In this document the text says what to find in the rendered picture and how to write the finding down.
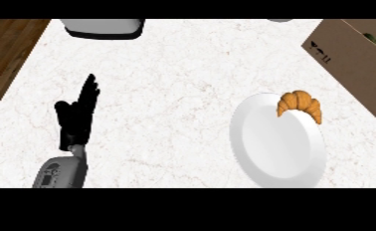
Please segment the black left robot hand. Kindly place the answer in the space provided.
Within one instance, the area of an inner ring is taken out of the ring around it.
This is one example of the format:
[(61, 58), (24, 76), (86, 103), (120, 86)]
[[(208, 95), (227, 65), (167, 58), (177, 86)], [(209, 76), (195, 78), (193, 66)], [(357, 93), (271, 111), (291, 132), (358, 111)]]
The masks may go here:
[(89, 75), (84, 82), (78, 100), (68, 104), (65, 101), (55, 103), (58, 122), (61, 126), (59, 149), (69, 150), (71, 145), (86, 145), (90, 140), (93, 114), (100, 94), (96, 76)]

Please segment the white oval plate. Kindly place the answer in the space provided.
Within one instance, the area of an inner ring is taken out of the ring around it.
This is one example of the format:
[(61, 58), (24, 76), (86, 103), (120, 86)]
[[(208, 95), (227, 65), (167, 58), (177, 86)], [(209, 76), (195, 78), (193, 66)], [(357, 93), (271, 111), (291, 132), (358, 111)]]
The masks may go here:
[(229, 140), (240, 169), (261, 187), (314, 187), (326, 167), (326, 144), (308, 114), (277, 115), (280, 95), (263, 93), (239, 104)]

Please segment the orange ridged squash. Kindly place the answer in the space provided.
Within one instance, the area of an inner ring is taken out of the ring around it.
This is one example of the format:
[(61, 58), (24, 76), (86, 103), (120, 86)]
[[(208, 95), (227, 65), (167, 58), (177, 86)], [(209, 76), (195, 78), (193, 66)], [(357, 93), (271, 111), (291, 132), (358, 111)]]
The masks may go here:
[(276, 106), (276, 115), (282, 116), (286, 111), (305, 112), (316, 123), (322, 124), (320, 101), (311, 97), (307, 91), (294, 91), (282, 95)]

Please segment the brown cardboard box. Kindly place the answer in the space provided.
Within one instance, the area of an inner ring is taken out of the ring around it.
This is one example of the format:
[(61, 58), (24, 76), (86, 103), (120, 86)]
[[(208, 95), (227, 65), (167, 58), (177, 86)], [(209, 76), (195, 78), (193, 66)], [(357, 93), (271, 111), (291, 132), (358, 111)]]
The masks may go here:
[(323, 19), (301, 47), (376, 116), (376, 19)]

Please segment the grey and black appliance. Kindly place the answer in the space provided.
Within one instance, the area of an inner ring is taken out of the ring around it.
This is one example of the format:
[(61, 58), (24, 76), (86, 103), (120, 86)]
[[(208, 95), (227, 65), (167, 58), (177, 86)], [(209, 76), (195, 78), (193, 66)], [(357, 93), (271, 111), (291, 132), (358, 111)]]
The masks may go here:
[(72, 37), (94, 40), (133, 40), (143, 34), (145, 19), (62, 19)]

